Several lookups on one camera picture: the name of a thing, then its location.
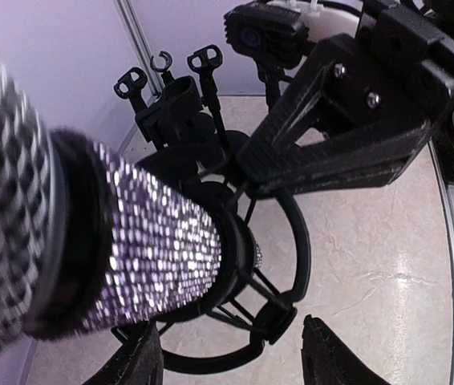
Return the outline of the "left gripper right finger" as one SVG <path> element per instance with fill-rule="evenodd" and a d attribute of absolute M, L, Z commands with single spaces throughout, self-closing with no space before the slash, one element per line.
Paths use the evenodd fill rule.
<path fill-rule="evenodd" d="M 308 385 L 388 385 L 320 318 L 307 315 L 302 330 L 302 374 Z"/>

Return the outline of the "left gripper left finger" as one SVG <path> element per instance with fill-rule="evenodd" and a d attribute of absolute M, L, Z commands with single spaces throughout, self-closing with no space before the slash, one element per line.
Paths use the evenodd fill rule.
<path fill-rule="evenodd" d="M 162 385 L 164 358 L 154 322 L 134 326 L 127 341 L 83 385 Z"/>

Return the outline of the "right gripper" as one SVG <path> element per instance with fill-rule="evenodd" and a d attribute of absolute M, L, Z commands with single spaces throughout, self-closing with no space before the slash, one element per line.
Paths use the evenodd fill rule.
<path fill-rule="evenodd" d="M 260 196 L 380 187 L 454 109 L 454 31 L 365 1 L 354 37 L 325 38 L 236 155 Z"/>

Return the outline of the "black tripod microphone stand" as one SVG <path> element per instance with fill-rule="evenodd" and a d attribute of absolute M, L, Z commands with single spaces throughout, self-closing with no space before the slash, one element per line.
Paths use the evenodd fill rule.
<path fill-rule="evenodd" d="M 310 234 L 297 201 L 287 192 L 274 199 L 241 197 L 237 221 L 261 250 L 251 282 L 222 304 L 187 322 L 157 325 L 164 368 L 180 375 L 296 375 L 301 365 L 301 320 L 310 286 Z"/>

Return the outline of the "glitter microphone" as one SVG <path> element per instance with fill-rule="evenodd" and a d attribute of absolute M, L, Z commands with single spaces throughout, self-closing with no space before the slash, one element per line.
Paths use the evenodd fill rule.
<path fill-rule="evenodd" d="M 0 353 L 188 306 L 234 254 L 219 217 L 159 176 L 47 128 L 0 62 Z"/>

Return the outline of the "black desk stand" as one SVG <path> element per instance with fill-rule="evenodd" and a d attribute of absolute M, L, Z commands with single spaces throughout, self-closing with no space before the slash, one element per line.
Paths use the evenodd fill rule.
<path fill-rule="evenodd" d="M 147 109 L 142 97 L 142 90 L 148 83 L 146 73 L 138 67 L 132 67 L 123 74 L 113 86 L 115 94 L 121 99 L 128 99 L 135 114 Z"/>

